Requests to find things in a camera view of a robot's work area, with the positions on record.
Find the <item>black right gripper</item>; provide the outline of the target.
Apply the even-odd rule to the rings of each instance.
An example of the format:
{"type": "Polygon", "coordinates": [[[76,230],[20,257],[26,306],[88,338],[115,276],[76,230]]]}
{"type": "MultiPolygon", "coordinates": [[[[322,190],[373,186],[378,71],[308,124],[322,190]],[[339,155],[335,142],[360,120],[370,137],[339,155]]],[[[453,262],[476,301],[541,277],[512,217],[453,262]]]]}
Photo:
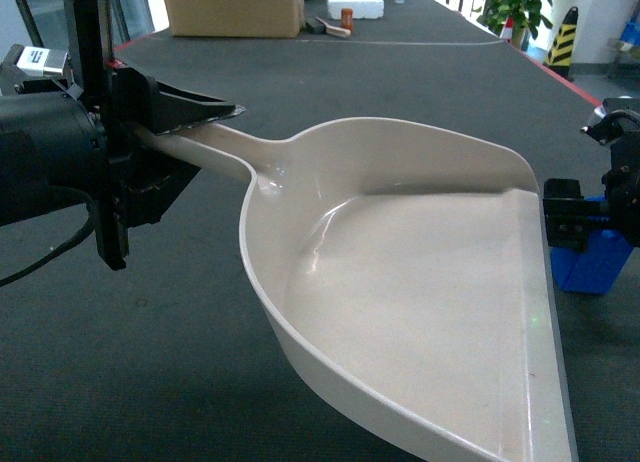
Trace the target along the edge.
{"type": "Polygon", "coordinates": [[[544,183],[543,213],[551,247],[584,252],[590,235],[614,230],[639,246],[639,99],[606,98],[581,132],[610,150],[602,201],[588,200],[575,179],[544,183]]]}

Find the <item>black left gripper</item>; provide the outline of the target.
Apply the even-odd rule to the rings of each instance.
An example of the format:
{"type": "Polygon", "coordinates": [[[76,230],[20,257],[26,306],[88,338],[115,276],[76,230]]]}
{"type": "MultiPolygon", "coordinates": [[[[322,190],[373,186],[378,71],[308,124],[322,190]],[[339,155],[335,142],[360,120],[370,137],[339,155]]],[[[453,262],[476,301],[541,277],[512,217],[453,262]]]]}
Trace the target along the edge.
{"type": "MultiPolygon", "coordinates": [[[[95,192],[98,254],[115,271],[126,267],[128,230],[158,223],[200,171],[183,161],[147,161],[133,132],[134,70],[114,54],[111,0],[69,0],[74,81],[92,119],[100,156],[95,192]]],[[[246,108],[158,82],[152,95],[152,132],[164,134],[225,120],[246,108]]]]}

